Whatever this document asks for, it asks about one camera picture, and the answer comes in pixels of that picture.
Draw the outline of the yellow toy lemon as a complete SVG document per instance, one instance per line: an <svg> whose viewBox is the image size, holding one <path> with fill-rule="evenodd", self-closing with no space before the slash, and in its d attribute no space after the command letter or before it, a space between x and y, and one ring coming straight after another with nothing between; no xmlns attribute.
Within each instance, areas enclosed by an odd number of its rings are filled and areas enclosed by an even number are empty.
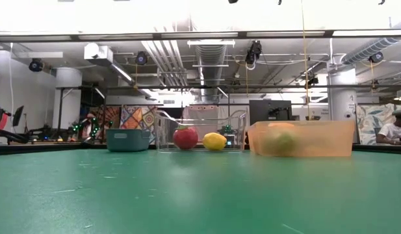
<svg viewBox="0 0 401 234"><path fill-rule="evenodd" d="M207 133L202 142L203 146L208 150L220 151L225 148L227 139L219 133Z"/></svg>

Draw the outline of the silver ceiling air duct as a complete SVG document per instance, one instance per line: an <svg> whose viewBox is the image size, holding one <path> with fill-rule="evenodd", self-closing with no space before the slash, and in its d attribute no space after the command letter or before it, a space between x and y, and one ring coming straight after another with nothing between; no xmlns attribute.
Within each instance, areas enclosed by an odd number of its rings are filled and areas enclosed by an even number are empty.
<svg viewBox="0 0 401 234"><path fill-rule="evenodd" d="M210 88L201 89L202 102L217 102L219 91L213 86L220 84L226 51L226 45L196 46L201 85L210 86Z"/></svg>

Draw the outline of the overhead light bar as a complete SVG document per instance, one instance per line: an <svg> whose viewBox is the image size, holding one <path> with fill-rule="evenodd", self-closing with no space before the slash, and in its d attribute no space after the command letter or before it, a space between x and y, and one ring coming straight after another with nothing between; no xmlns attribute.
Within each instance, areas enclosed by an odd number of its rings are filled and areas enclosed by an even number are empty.
<svg viewBox="0 0 401 234"><path fill-rule="evenodd" d="M273 38L377 38L401 37L401 29L327 30L327 31L224 31L224 32L147 32L126 34L22 34L0 32L0 42L104 42L133 40L217 40Z"/></svg>

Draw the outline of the small teal plastic basket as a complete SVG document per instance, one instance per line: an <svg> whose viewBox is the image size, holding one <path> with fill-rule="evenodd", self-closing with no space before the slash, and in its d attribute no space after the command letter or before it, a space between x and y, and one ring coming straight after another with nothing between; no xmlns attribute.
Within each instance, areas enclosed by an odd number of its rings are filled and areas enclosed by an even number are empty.
<svg viewBox="0 0 401 234"><path fill-rule="evenodd" d="M142 129L108 129L106 136L109 151L134 152L149 148L151 132Z"/></svg>

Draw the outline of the small monitor on arm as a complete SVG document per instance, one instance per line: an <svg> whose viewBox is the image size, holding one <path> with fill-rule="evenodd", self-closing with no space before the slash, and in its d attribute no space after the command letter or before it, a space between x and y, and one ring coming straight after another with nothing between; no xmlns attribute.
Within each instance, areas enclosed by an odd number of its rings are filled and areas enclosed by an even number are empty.
<svg viewBox="0 0 401 234"><path fill-rule="evenodd" d="M13 114L13 119L12 119L12 126L13 127L16 127L16 126L19 125L19 121L20 121L21 116L23 114L23 108L24 108L24 106L20 106L19 108L17 108L17 110Z"/></svg>

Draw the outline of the translucent orange plastic bin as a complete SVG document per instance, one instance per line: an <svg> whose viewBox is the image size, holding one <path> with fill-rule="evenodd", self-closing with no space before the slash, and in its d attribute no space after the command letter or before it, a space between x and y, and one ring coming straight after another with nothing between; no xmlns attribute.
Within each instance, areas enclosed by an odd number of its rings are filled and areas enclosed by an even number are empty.
<svg viewBox="0 0 401 234"><path fill-rule="evenodd" d="M295 133L298 144L291 157L349 157L352 153L355 122L340 121L263 121L249 126L250 150L267 157L263 149L265 136L269 133L288 131Z"/></svg>

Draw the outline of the person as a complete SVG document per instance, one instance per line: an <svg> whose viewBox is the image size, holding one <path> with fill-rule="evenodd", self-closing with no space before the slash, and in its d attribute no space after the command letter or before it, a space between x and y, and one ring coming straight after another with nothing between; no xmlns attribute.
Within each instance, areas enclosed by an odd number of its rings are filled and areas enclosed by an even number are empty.
<svg viewBox="0 0 401 234"><path fill-rule="evenodd" d="M88 113L86 117L81 122L81 133L80 137L82 140L86 140L91 137L91 134L94 132L93 128L96 124L96 116L93 113Z"/></svg>
<svg viewBox="0 0 401 234"><path fill-rule="evenodd" d="M393 123L385 124L376 135L378 144L401 145L401 117Z"/></svg>

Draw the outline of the light green toy cucumber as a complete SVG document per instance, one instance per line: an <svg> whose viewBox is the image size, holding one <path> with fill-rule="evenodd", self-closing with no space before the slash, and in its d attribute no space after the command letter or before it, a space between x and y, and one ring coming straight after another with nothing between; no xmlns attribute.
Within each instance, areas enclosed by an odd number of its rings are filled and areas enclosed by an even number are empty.
<svg viewBox="0 0 401 234"><path fill-rule="evenodd" d="M279 131L265 136L263 149L266 153L277 157L291 157L298 144L295 133Z"/></svg>

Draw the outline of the green table mat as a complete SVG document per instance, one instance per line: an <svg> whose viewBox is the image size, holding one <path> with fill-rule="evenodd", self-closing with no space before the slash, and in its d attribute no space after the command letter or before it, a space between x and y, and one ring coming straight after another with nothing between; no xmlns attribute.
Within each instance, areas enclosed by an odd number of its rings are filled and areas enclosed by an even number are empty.
<svg viewBox="0 0 401 234"><path fill-rule="evenodd" d="M0 156L0 234L401 234L401 154Z"/></svg>

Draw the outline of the clear plastic basket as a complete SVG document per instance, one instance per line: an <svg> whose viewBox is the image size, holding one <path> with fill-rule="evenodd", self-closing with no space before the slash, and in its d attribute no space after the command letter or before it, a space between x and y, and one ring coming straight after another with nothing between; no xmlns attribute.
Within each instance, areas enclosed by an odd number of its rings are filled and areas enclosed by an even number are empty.
<svg viewBox="0 0 401 234"><path fill-rule="evenodd" d="M203 137L207 133L219 133L221 135L236 135L236 143L220 151L242 151L245 145L247 112L237 110L225 118L173 118L167 112L158 110L155 112L155 147L161 152L171 151L212 151L203 146ZM173 141L173 134L181 127L193 127L198 133L197 145L189 150L179 149Z"/></svg>

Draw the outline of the white ceiling light fixture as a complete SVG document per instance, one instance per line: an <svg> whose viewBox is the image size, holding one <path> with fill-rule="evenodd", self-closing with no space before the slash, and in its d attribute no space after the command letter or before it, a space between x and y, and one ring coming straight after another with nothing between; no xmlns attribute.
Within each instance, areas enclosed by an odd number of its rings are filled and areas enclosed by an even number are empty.
<svg viewBox="0 0 401 234"><path fill-rule="evenodd" d="M234 40L189 40L187 45L190 46L232 46L236 42Z"/></svg>

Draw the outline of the orange patterned painting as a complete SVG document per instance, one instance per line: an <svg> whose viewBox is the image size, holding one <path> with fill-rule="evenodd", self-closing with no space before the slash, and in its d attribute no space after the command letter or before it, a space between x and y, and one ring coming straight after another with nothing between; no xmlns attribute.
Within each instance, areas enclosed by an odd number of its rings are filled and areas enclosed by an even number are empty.
<svg viewBox="0 0 401 234"><path fill-rule="evenodd" d="M90 113L92 113L101 127L103 124L110 128L119 128L120 126L120 108L104 105L98 107L91 107Z"/></svg>

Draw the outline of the silver spiral ceiling duct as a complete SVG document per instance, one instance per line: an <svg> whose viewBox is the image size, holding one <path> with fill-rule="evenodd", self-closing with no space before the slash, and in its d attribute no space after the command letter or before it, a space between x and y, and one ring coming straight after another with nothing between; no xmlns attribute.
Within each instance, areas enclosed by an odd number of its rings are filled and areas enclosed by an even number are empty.
<svg viewBox="0 0 401 234"><path fill-rule="evenodd" d="M354 64L364 59L369 58L383 49L401 41L401 36L383 37L371 40L357 49L347 53L342 59L341 63L344 65Z"/></svg>

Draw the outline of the black computer monitor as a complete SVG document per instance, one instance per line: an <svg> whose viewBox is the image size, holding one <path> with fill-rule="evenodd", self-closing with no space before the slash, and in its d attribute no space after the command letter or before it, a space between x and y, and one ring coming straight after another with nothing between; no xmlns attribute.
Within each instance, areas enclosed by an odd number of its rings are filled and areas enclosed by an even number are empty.
<svg viewBox="0 0 401 234"><path fill-rule="evenodd" d="M250 125L263 121L292 120L291 101L249 100Z"/></svg>

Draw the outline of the floral wall tapestry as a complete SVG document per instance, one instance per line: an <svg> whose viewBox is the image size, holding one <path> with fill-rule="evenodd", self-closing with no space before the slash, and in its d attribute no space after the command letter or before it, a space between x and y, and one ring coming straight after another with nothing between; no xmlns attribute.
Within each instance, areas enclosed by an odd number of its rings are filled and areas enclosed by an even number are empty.
<svg viewBox="0 0 401 234"><path fill-rule="evenodd" d="M376 132L383 125L393 123L395 117L392 113L399 110L401 110L401 105L392 103L383 105L357 105L356 118L359 143L362 145L376 144Z"/></svg>

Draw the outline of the large red toy tomato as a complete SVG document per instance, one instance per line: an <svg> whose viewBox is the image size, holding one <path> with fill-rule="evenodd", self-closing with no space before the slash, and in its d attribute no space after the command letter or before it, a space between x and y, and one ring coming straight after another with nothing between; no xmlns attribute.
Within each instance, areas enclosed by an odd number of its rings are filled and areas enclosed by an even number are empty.
<svg viewBox="0 0 401 234"><path fill-rule="evenodd" d="M191 150L198 143L198 133L193 127L181 127L173 134L174 144L181 150Z"/></svg>

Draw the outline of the black aluminium table frame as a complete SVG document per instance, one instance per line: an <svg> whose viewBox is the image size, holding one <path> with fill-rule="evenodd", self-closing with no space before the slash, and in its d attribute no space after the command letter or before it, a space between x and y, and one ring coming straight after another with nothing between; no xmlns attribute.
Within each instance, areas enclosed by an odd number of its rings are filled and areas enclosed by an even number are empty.
<svg viewBox="0 0 401 234"><path fill-rule="evenodd" d="M0 155L11 155L19 153L38 153L47 151L64 150L106 150L107 146L103 144L14 144L0 145ZM367 151L374 153L396 153L401 154L401 146L392 145L361 145L354 144L353 151Z"/></svg>

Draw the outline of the white ceiling air unit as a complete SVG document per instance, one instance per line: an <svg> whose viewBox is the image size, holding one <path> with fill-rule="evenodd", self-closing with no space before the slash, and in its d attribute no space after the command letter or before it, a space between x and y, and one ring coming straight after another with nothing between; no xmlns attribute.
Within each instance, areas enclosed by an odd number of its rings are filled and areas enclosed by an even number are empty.
<svg viewBox="0 0 401 234"><path fill-rule="evenodd" d="M97 66L109 67L113 64L114 53L107 45L89 43L84 47L84 59Z"/></svg>

